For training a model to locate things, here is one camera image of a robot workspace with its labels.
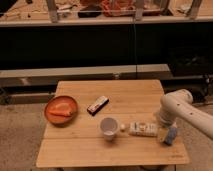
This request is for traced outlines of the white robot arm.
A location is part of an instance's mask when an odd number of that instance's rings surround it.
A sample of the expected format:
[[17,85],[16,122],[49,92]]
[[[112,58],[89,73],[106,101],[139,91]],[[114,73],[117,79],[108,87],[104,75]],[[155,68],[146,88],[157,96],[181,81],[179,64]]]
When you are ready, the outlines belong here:
[[213,115],[197,109],[192,103],[193,96],[186,89],[164,94],[160,98],[160,109],[156,112],[158,123],[170,127],[179,117],[213,140]]

